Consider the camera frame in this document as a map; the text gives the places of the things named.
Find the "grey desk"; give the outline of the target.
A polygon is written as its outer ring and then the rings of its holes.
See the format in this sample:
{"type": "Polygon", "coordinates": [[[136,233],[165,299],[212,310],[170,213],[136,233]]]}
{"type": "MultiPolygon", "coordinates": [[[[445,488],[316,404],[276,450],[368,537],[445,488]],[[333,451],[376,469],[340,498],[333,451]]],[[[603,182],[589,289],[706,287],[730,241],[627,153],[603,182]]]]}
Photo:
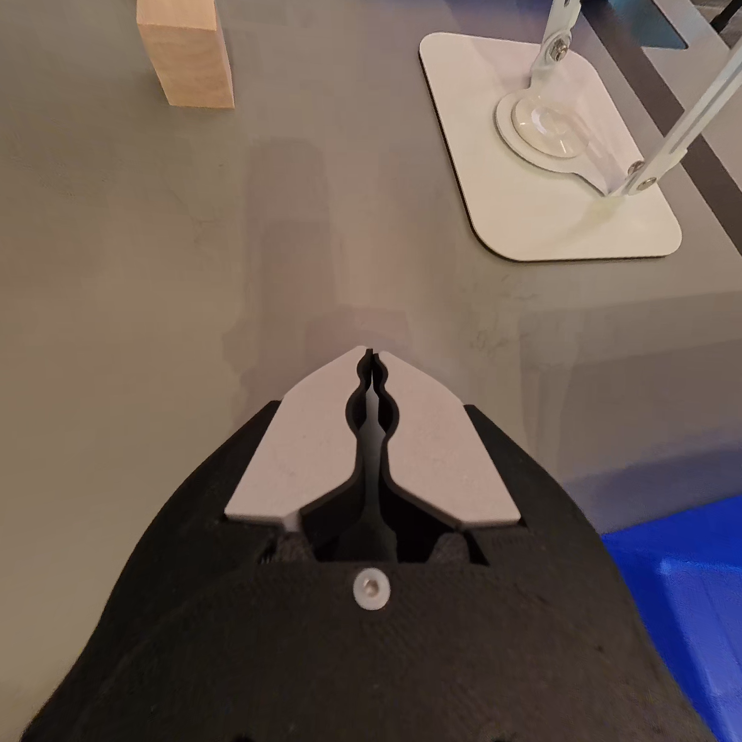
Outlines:
{"type": "Polygon", "coordinates": [[[357,345],[473,403],[601,531],[740,492],[735,179],[661,183],[660,259],[474,236],[419,64],[550,2],[218,2],[233,111],[171,107],[135,2],[2,2],[2,740],[77,659],[166,499],[357,345]]]}

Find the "blue plastic bin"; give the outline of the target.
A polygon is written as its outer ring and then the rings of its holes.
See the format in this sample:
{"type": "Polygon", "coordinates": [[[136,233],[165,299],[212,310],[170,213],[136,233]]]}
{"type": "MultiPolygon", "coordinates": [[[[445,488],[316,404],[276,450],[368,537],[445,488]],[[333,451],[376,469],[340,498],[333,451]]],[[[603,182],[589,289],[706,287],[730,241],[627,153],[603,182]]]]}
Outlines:
{"type": "Polygon", "coordinates": [[[718,740],[740,741],[740,518],[689,511],[602,542],[686,697],[718,740]]]}

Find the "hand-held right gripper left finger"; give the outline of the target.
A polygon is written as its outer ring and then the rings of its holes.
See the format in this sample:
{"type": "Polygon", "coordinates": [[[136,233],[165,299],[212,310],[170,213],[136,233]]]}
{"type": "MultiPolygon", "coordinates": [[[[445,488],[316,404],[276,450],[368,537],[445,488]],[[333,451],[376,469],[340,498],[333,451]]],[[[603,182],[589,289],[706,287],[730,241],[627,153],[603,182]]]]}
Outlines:
{"type": "Polygon", "coordinates": [[[300,533],[326,553],[360,519],[372,350],[355,347],[281,399],[225,507],[227,519],[300,533]]]}

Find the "clear suction cup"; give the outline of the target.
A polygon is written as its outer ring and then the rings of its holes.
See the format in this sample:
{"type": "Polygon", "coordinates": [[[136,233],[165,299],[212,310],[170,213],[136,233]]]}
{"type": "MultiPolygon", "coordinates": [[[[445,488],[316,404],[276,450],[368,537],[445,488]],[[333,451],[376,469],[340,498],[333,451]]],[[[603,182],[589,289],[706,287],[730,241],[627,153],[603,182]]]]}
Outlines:
{"type": "Polygon", "coordinates": [[[603,197],[622,194],[627,169],[574,108],[519,90],[498,102],[494,123],[502,141],[524,162],[578,177],[603,197]]]}

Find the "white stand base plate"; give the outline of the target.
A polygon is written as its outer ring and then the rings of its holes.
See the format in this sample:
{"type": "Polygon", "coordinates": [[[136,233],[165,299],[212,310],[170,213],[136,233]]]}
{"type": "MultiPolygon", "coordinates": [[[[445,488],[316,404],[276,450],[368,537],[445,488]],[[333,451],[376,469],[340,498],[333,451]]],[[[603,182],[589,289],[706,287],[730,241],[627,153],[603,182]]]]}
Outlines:
{"type": "Polygon", "coordinates": [[[611,194],[641,158],[594,66],[568,52],[523,113],[570,123],[587,147],[548,157],[517,132],[516,103],[531,82],[539,45],[434,32],[422,67],[474,232],[519,262],[663,257],[681,226],[659,185],[611,194]]]}

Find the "wooden cube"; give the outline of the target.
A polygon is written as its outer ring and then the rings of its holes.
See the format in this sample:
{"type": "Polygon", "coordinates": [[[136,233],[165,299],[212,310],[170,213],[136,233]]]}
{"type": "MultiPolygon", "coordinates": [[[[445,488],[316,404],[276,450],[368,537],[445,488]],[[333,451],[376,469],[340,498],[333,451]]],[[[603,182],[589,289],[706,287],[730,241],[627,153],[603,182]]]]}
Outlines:
{"type": "Polygon", "coordinates": [[[136,24],[169,105],[235,108],[215,1],[138,1],[136,24]]]}

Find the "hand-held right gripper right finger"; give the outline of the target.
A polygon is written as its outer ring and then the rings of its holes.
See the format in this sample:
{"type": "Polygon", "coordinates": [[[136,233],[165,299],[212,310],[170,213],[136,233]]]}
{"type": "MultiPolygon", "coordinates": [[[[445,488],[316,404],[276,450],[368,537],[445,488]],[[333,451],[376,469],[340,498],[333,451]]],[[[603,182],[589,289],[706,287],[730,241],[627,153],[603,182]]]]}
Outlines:
{"type": "Polygon", "coordinates": [[[373,356],[381,517],[398,562],[428,562],[443,536],[508,528],[522,516],[459,397],[413,365],[373,356]]]}

